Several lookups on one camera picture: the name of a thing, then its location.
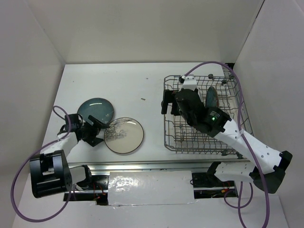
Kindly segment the cream plate tree pattern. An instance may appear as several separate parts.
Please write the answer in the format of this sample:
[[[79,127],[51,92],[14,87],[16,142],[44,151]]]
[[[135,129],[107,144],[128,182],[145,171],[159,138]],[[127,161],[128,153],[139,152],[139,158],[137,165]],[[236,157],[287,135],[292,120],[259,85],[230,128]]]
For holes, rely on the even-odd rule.
[[[142,125],[130,117],[113,120],[104,132],[106,146],[117,154],[129,154],[137,150],[144,140]]]

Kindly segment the dark teal plate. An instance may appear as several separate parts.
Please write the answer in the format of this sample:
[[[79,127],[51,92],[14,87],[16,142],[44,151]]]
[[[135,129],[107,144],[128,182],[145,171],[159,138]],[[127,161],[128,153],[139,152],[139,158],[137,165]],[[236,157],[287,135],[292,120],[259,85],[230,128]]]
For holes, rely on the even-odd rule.
[[[211,108],[216,107],[219,108],[219,99],[218,93],[213,86],[210,86],[207,90],[206,100],[205,100],[205,107]]]

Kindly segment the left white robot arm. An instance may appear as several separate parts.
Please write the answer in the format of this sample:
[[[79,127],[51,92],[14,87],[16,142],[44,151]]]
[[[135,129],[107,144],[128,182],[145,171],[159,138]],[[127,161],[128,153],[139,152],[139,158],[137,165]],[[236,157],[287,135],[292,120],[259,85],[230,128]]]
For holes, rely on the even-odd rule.
[[[43,153],[29,160],[31,188],[35,198],[42,198],[72,190],[72,175],[67,155],[84,141],[92,147],[103,142],[97,137],[101,130],[109,128],[108,122],[101,122],[92,115],[84,122],[79,114],[65,115],[66,124],[57,134],[58,140]]]

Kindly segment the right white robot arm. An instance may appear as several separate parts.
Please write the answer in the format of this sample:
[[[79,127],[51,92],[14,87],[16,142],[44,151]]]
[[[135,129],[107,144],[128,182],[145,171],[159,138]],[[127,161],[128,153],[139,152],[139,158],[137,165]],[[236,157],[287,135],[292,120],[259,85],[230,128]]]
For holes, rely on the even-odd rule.
[[[164,90],[161,114],[172,104],[174,113],[200,133],[223,142],[243,155],[244,162],[213,162],[207,173],[208,183],[218,186],[223,181],[253,183],[265,193],[274,194],[285,177],[292,154],[274,150],[246,132],[218,107],[206,107],[198,90]]]

